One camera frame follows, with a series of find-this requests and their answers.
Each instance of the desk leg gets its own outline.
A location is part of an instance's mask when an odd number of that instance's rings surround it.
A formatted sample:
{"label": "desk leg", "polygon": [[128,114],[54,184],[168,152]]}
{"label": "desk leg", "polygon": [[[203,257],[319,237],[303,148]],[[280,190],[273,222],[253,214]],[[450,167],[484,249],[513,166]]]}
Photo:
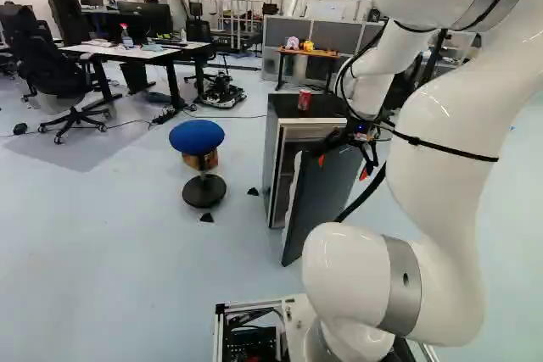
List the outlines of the desk leg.
{"label": "desk leg", "polygon": [[335,66],[336,60],[333,58],[330,58],[330,63],[328,65],[328,75],[326,77],[326,86],[324,88],[324,91],[326,93],[330,92],[330,81],[332,80],[332,74],[333,74],[333,67]]}
{"label": "desk leg", "polygon": [[277,77],[277,86],[275,87],[276,91],[279,91],[281,89],[281,86],[283,86],[283,61],[285,59],[285,54],[280,54],[281,57],[279,57],[279,76]]}
{"label": "desk leg", "polygon": [[194,59],[194,70],[196,71],[196,89],[198,90],[198,96],[201,97],[204,94],[204,63],[207,58],[197,56]]}
{"label": "desk leg", "polygon": [[168,86],[170,87],[171,106],[176,111],[182,109],[186,104],[185,100],[179,96],[179,87],[177,86],[176,70],[173,61],[166,64],[166,72],[168,74]]}
{"label": "desk leg", "polygon": [[85,108],[83,108],[83,110],[95,109],[98,106],[110,104],[114,100],[122,97],[121,93],[115,93],[115,94],[111,93],[111,90],[109,89],[108,78],[105,76],[105,71],[104,71],[104,67],[102,66],[102,62],[94,61],[92,63],[92,66],[94,67],[94,73],[96,74],[98,78],[98,84],[100,85],[100,90],[102,91],[103,98],[87,105]]}

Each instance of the open cabinet door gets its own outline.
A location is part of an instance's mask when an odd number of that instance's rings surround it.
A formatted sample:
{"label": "open cabinet door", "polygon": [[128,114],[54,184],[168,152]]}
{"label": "open cabinet door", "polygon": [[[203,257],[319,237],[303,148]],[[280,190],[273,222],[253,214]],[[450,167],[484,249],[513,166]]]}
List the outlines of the open cabinet door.
{"label": "open cabinet door", "polygon": [[301,256],[305,239],[313,228],[334,220],[345,207],[358,179],[362,155],[357,148],[345,146],[327,153],[324,159],[300,151],[294,162],[283,231],[283,266]]}

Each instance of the black stool base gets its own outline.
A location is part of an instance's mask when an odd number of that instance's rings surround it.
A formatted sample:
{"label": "black stool base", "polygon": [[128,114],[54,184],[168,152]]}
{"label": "black stool base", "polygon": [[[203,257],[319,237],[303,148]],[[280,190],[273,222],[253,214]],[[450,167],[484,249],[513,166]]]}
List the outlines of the black stool base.
{"label": "black stool base", "polygon": [[183,188],[183,199],[195,208],[211,208],[227,193],[227,184],[218,175],[197,176]]}

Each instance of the white robotic arm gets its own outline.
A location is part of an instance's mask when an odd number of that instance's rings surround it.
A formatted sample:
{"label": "white robotic arm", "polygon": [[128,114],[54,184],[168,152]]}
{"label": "white robotic arm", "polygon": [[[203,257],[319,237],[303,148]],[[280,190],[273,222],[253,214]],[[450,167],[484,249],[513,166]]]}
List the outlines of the white robotic arm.
{"label": "white robotic arm", "polygon": [[[481,32],[484,47],[475,60],[417,90],[396,124],[401,135],[454,149],[447,153],[393,138],[389,187],[423,238],[405,242],[326,224],[305,243],[303,279],[319,319],[313,331],[328,353],[344,362],[380,360],[393,340],[386,332],[453,347],[477,336],[484,320],[479,197],[510,124],[543,85],[540,0],[375,2],[406,30],[402,34],[389,25],[378,48],[353,66],[354,77],[364,75],[354,86],[353,109],[368,119],[383,101],[391,75],[429,36],[409,29]],[[307,352],[313,360],[314,350]]]}

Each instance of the spray bottle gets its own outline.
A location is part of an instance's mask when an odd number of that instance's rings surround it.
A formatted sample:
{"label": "spray bottle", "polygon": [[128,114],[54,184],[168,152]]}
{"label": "spray bottle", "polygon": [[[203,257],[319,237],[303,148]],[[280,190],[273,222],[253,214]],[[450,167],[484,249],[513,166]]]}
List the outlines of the spray bottle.
{"label": "spray bottle", "polygon": [[122,27],[122,33],[120,36],[122,37],[122,43],[126,48],[134,48],[134,41],[132,40],[132,37],[128,35],[128,24],[121,23],[120,27]]}

